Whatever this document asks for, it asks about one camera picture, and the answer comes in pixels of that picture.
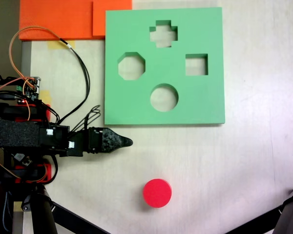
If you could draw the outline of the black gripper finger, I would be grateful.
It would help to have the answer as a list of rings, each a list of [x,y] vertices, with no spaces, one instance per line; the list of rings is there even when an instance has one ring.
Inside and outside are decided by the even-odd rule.
[[[127,137],[121,136],[109,128],[103,128],[104,144],[132,144],[133,141]]]
[[[120,148],[125,148],[132,146],[132,141],[125,141],[125,142],[103,142],[101,147],[102,153],[111,153],[115,150],[118,150]]]

